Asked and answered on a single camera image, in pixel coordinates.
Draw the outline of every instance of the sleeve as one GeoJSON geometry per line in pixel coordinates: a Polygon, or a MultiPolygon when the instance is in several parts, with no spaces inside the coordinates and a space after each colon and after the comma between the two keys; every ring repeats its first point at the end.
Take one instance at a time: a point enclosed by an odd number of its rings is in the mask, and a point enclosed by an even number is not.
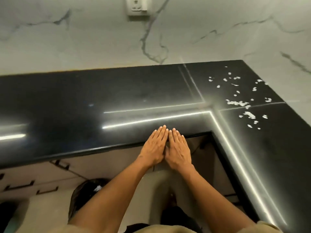
{"type": "Polygon", "coordinates": [[[282,233],[282,231],[270,223],[259,221],[256,225],[244,228],[238,233],[282,233]]]}
{"type": "Polygon", "coordinates": [[[49,231],[49,233],[91,233],[91,231],[74,225],[65,225],[63,227],[55,228],[49,231]]]}

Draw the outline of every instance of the person's right arm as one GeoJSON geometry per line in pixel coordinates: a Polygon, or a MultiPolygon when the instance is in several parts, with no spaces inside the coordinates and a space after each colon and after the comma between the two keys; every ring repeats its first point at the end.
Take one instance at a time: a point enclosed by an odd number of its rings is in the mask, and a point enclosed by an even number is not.
{"type": "Polygon", "coordinates": [[[169,146],[165,160],[185,179],[213,233],[236,233],[255,225],[195,170],[186,139],[176,129],[169,131],[169,146]]]}

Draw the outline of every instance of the person's left hand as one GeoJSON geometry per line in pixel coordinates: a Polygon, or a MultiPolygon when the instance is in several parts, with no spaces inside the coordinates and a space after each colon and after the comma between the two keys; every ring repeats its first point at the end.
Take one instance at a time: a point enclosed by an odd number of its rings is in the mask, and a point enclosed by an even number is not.
{"type": "Polygon", "coordinates": [[[142,158],[149,167],[160,163],[164,158],[163,151],[168,134],[169,130],[166,128],[166,125],[159,127],[158,130],[154,130],[142,147],[138,159],[142,158]]]}

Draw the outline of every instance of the countertop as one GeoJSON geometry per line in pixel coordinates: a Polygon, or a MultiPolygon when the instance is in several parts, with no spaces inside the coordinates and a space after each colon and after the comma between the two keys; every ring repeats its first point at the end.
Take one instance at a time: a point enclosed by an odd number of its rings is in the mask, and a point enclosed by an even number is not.
{"type": "Polygon", "coordinates": [[[163,124],[212,131],[260,219],[311,232],[311,127],[243,61],[2,76],[0,95],[0,168],[141,144],[163,124]]]}

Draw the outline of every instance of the hand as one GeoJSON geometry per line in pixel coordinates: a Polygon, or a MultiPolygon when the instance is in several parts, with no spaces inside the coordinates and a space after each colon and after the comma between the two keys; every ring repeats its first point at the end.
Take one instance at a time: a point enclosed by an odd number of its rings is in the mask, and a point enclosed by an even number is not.
{"type": "Polygon", "coordinates": [[[142,158],[149,167],[160,163],[164,158],[163,151],[168,134],[169,130],[166,128],[166,125],[159,127],[158,130],[154,130],[142,147],[137,159],[142,158]]]}
{"type": "Polygon", "coordinates": [[[175,128],[173,131],[169,130],[169,150],[165,149],[165,160],[172,169],[178,172],[182,168],[192,165],[191,153],[186,139],[175,128]]]}

